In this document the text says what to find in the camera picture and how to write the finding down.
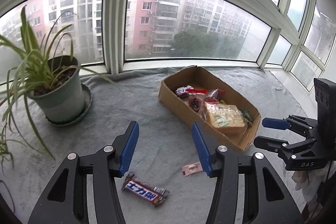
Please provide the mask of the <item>white gloved right hand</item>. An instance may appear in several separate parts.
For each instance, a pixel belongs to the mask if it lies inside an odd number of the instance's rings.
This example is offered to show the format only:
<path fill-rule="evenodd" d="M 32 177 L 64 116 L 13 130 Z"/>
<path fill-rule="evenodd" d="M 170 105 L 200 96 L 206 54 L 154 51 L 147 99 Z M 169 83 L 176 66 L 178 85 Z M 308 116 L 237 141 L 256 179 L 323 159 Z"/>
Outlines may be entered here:
<path fill-rule="evenodd" d="M 297 170 L 291 177 L 295 182 L 295 190 L 302 190 L 304 200 L 308 203 L 315 195 L 322 182 L 326 182 L 335 173 L 335 162 L 316 170 Z"/>

